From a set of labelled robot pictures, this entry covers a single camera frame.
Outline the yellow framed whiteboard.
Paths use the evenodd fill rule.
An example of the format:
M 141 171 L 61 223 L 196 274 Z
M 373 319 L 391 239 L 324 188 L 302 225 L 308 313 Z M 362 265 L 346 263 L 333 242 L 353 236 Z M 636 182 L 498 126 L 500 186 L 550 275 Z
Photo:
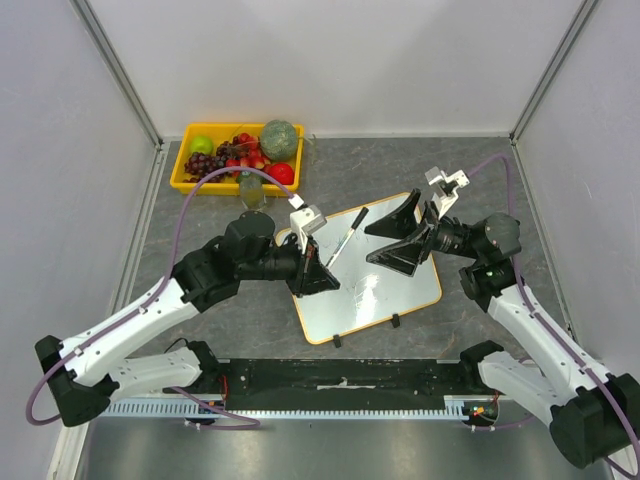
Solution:
M 294 305 L 308 343 L 331 342 L 377 324 L 436 304 L 442 287 L 433 258 L 411 277 L 370 264 L 366 255 L 391 243 L 370 236 L 364 228 L 399 207 L 409 194 L 402 192 L 367 203 L 368 214 L 347 242 L 330 271 L 340 288 L 294 297 Z

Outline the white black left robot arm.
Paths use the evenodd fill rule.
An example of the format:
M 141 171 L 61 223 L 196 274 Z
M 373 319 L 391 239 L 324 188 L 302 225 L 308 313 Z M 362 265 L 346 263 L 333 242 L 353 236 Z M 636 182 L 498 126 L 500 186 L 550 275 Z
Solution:
M 303 297 L 339 289 L 322 264 L 314 233 L 326 223 L 314 207 L 290 215 L 291 232 L 278 244 L 275 223 L 245 212 L 203 247 L 173 262 L 149 291 L 108 319 L 66 339 L 48 335 L 34 346 L 47 387 L 66 427 L 85 424 L 116 401 L 165 388 L 208 393 L 219 382 L 218 361 L 203 341 L 162 355 L 133 352 L 166 330 L 235 296 L 244 281 L 283 281 Z

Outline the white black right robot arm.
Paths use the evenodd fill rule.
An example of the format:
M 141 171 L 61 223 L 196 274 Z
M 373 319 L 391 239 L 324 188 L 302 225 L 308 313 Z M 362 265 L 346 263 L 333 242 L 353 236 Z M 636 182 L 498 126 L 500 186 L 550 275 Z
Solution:
M 440 199 L 426 203 L 420 219 L 413 190 L 395 210 L 369 224 L 368 235 L 391 244 L 367 262 L 407 276 L 433 252 L 468 258 L 460 270 L 465 295 L 502 325 L 533 361 L 526 367 L 503 347 L 485 341 L 465 350 L 458 381 L 467 392 L 487 387 L 517 402 L 549 430 L 565 459 L 583 469 L 627 447 L 639 448 L 639 383 L 615 375 L 584 351 L 535 300 L 518 271 L 520 224 L 494 213 L 464 224 L 441 212 Z

